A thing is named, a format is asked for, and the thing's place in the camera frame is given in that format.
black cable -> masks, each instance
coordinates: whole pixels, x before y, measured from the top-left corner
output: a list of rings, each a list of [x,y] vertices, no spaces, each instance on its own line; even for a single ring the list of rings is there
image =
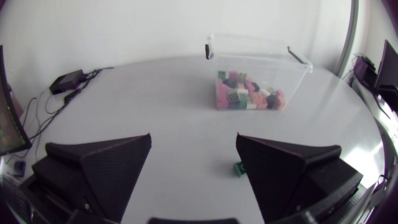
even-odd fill
[[[46,102],[45,102],[45,105],[44,105],[44,108],[45,108],[45,112],[46,112],[46,113],[48,113],[48,114],[55,114],[57,111],[49,112],[49,110],[47,109],[47,105],[48,105],[48,103],[49,103],[49,101],[50,101],[51,96],[53,96],[53,95],[50,95],[50,96],[47,98],[47,100],[46,100]]]
[[[23,124],[22,124],[22,127],[25,126],[27,114],[29,113],[30,104],[32,103],[33,100],[37,100],[37,98],[36,98],[36,97],[33,97],[32,99],[30,99],[29,104],[27,105],[26,114],[25,114],[25,118],[24,118],[24,122],[23,122]]]
[[[113,68],[113,67],[100,68],[100,69],[96,69],[96,70],[92,71],[91,73],[89,73],[89,75],[86,77],[86,83],[85,83],[85,85],[84,85],[83,87],[80,88],[80,91],[82,91],[83,89],[85,89],[85,88],[88,86],[88,84],[90,83],[90,81],[91,81],[92,79],[94,79],[103,69],[109,69],[109,68]],[[52,121],[55,119],[55,117],[57,117],[57,116],[68,106],[69,102],[70,102],[70,101],[66,102],[60,109],[58,109],[57,111],[55,111],[54,113],[52,113],[52,114],[54,114],[54,115],[51,116],[51,117],[49,117],[49,118],[47,118],[47,119],[39,126],[39,129],[37,130],[36,134],[33,135],[32,137],[30,137],[29,139],[33,139],[33,138],[36,138],[37,136],[41,135],[41,134],[48,128],[48,126],[52,123]]]
[[[57,110],[57,112],[56,112],[53,116],[47,118],[47,119],[39,126],[39,129],[37,130],[36,134],[35,134],[34,136],[30,137],[29,139],[36,138],[38,135],[42,134],[42,133],[48,128],[48,126],[51,124],[51,122],[54,120],[54,118],[55,118],[56,116],[58,116],[58,115],[63,111],[63,109],[65,109],[66,107],[67,107],[67,104],[63,105],[59,110]]]

green block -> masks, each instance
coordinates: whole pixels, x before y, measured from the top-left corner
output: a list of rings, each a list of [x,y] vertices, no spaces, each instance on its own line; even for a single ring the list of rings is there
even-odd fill
[[[246,109],[248,106],[248,97],[244,93],[239,93],[239,109]]]
[[[245,73],[239,73],[238,79],[237,79],[238,83],[246,84],[246,79],[247,79],[247,77],[248,77],[247,74],[245,74]]]
[[[239,99],[239,94],[238,94],[238,89],[229,89],[226,91],[226,98],[228,102],[230,103],[237,103],[240,101]]]
[[[225,80],[226,79],[226,72],[218,71],[218,78]]]
[[[276,91],[273,87],[268,87],[267,90],[268,90],[268,92],[270,92],[271,94],[274,94],[275,91]]]
[[[234,171],[235,174],[240,178],[241,176],[243,176],[244,174],[246,174],[246,170],[243,167],[243,163],[242,162],[237,162],[234,164]]]

computer monitor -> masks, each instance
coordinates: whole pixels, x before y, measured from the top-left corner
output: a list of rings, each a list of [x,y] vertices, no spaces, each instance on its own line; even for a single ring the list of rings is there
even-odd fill
[[[0,45],[0,156],[32,147],[12,104]]]
[[[385,86],[398,87],[398,55],[388,40],[384,41],[383,57],[374,88],[377,91]]]
[[[339,159],[339,146],[238,135],[236,149],[265,223],[323,222],[354,195],[363,177]]]
[[[48,143],[47,157],[32,166],[34,175],[21,191],[38,223],[120,223],[151,144],[149,134],[78,145]]]

